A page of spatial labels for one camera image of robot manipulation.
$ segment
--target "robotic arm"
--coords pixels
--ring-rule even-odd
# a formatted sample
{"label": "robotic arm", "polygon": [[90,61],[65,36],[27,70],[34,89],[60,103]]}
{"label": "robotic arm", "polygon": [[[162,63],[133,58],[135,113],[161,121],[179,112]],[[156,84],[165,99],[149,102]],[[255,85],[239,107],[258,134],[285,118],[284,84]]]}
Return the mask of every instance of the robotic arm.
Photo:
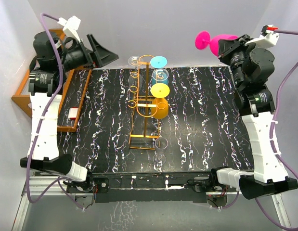
{"label": "robotic arm", "polygon": [[279,37],[278,33],[268,30],[270,26],[264,26],[256,39],[243,35],[235,40],[219,40],[218,58],[232,70],[234,100],[248,131],[255,167],[253,173],[228,167],[214,168],[209,184],[229,185],[240,190],[246,199],[298,188],[297,180],[288,176],[276,157],[281,153],[275,131],[272,140],[277,153],[270,145],[269,130],[275,106],[265,82],[274,72],[274,56],[266,48],[274,46]]}
{"label": "robotic arm", "polygon": [[[87,35],[92,51],[87,49],[79,38],[77,29],[80,19],[73,16],[68,20],[59,19],[59,24],[64,26],[63,31],[67,35],[65,42],[61,41],[56,33],[51,36],[60,54],[64,72],[85,65],[89,68],[103,67],[118,59],[118,55],[103,48],[93,37]],[[38,171],[48,172],[78,182],[84,182],[88,178],[88,171],[73,161],[71,154],[59,156],[57,145],[57,120],[59,105],[62,99],[62,90],[55,96],[45,116],[41,117],[50,97],[59,85],[58,63],[46,32],[35,35],[33,42],[37,53],[35,60],[38,62],[37,69],[30,70],[29,92],[32,104],[32,136],[28,155],[32,148],[35,136],[38,135],[37,143],[32,155],[30,168]],[[40,119],[43,119],[39,134],[35,134]],[[21,167],[26,167],[28,157],[20,160]]]}

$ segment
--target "wooden frame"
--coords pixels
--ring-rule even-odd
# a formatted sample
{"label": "wooden frame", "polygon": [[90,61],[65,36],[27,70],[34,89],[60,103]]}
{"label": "wooden frame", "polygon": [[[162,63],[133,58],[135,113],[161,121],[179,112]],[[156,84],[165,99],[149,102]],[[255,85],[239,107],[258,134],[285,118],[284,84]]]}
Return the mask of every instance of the wooden frame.
{"label": "wooden frame", "polygon": [[[64,39],[65,34],[61,29],[51,29],[51,31],[56,32],[61,40]],[[65,101],[65,97],[66,97],[68,87],[71,83],[72,77],[74,76],[74,72],[75,72],[75,69],[70,70],[68,76],[66,77],[66,82],[65,82],[64,88],[63,88],[62,99],[61,99],[61,103],[60,103],[60,106],[59,106],[59,114],[60,114],[60,111],[62,109],[63,103]],[[28,82],[28,79],[29,79],[29,73],[30,73],[30,71],[27,70],[27,72],[26,72],[24,78],[22,79],[18,89],[16,90],[15,94],[12,96],[12,101],[14,103],[16,103],[17,106],[19,106],[29,117],[32,117],[32,109],[29,107],[29,104],[31,103],[30,95],[22,95],[22,91],[24,90],[24,88],[25,88],[25,86]],[[58,126],[57,131],[75,132],[77,130],[77,123],[78,123],[78,120],[79,120],[79,117],[80,117],[80,112],[81,112],[82,104],[84,102],[84,98],[85,98],[85,95],[86,95],[86,91],[87,91],[87,87],[88,87],[88,84],[89,84],[90,76],[91,76],[91,70],[89,70],[89,74],[88,74],[88,77],[87,77],[87,80],[86,80],[84,91],[82,93],[82,97],[81,97],[81,100],[80,100],[80,104],[79,104],[78,112],[77,112],[77,117],[75,119],[74,125],[72,127]]]}

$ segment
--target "table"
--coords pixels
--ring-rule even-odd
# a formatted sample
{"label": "table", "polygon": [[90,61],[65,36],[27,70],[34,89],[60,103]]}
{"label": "table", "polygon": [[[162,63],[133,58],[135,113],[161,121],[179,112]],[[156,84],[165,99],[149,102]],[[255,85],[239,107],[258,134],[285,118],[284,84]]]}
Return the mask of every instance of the table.
{"label": "table", "polygon": [[[161,136],[169,147],[162,167],[155,166],[154,151],[129,149],[128,79],[133,69],[92,71],[77,131],[58,134],[59,151],[74,155],[76,163],[94,173],[208,172],[220,166],[252,170],[249,138],[234,104],[229,68],[167,70],[169,114],[162,120]],[[156,120],[148,122],[148,129],[156,131]],[[143,145],[152,145],[152,140]]]}

